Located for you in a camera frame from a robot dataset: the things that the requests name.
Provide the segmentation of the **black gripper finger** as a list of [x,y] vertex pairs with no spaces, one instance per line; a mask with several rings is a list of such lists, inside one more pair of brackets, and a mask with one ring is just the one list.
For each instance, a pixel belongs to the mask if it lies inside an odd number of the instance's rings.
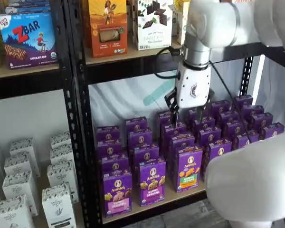
[[197,107],[197,119],[202,120],[203,117],[208,117],[211,110],[211,100],[214,97],[215,92],[210,89],[207,101],[204,105]]
[[177,104],[177,88],[173,88],[164,97],[166,105],[171,113],[171,124],[176,128],[179,118],[179,106]]

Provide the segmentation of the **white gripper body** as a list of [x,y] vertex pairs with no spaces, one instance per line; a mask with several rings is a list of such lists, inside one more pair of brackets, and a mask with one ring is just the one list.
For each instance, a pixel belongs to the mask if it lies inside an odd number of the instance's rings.
[[211,68],[191,69],[185,63],[178,66],[176,102],[180,109],[202,106],[207,102],[210,90]]

